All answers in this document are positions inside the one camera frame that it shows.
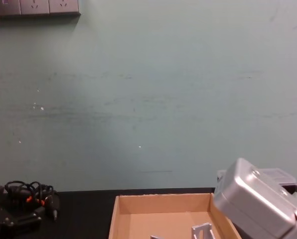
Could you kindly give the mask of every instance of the black cable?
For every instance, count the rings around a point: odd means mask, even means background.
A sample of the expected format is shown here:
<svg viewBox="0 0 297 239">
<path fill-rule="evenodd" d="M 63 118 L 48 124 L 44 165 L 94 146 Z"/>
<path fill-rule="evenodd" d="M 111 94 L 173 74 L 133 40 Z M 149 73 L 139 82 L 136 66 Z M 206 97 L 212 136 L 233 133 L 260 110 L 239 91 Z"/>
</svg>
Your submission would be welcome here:
<svg viewBox="0 0 297 239">
<path fill-rule="evenodd" d="M 8 195 L 13 200 L 26 200 L 29 195 L 32 197 L 33 201 L 39 201 L 40 203 L 46 197 L 46 195 L 53 194 L 53 186 L 44 185 L 37 181 L 31 183 L 25 183 L 22 181 L 11 181 L 4 186 Z"/>
</svg>

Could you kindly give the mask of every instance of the painted wall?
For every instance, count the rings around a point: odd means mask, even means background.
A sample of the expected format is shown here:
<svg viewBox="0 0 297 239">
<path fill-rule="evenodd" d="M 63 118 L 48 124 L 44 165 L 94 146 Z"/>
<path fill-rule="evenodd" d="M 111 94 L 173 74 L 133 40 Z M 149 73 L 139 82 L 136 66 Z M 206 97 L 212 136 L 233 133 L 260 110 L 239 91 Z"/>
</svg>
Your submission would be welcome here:
<svg viewBox="0 0 297 239">
<path fill-rule="evenodd" d="M 210 187 L 297 177 L 297 0 L 84 0 L 0 21 L 0 184 Z"/>
</svg>

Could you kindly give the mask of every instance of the black device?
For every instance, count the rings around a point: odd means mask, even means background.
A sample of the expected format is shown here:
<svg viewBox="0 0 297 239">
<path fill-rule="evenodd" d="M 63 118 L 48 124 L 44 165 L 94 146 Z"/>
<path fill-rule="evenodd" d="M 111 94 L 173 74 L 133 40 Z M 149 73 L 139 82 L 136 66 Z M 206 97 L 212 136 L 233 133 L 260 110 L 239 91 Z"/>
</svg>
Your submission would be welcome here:
<svg viewBox="0 0 297 239">
<path fill-rule="evenodd" d="M 15 217 L 2 206 L 6 202 L 8 209 L 17 208 L 30 213 Z M 59 211 L 59 196 L 52 186 L 39 182 L 29 184 L 22 181 L 8 182 L 4 187 L 0 186 L 0 238 L 12 238 L 36 230 L 44 214 L 56 220 Z"/>
</svg>

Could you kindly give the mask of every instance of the wall outlet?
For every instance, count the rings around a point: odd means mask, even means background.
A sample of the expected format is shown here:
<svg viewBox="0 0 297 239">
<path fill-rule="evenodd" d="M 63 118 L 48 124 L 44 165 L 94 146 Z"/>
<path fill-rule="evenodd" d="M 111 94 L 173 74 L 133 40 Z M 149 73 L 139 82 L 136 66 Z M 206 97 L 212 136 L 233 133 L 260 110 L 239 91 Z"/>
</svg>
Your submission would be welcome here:
<svg viewBox="0 0 297 239">
<path fill-rule="evenodd" d="M 49 0 L 50 13 L 80 14 L 78 0 Z"/>
<path fill-rule="evenodd" d="M 20 0 L 0 0 L 0 16 L 21 15 Z"/>
<path fill-rule="evenodd" d="M 49 14 L 49 0 L 20 0 L 21 15 Z"/>
</svg>

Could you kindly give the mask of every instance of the black table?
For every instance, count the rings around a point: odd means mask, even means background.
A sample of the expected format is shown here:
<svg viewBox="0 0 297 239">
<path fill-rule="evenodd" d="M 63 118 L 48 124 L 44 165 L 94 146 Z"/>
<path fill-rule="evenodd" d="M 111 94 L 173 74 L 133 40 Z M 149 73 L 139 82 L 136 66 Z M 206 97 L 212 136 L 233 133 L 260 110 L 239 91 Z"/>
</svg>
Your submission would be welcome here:
<svg viewBox="0 0 297 239">
<path fill-rule="evenodd" d="M 60 193 L 57 222 L 45 219 L 39 231 L 17 239 L 107 239 L 115 197 L 118 195 L 211 193 L 213 188 L 108 190 Z M 243 239 L 250 239 L 240 232 Z"/>
</svg>

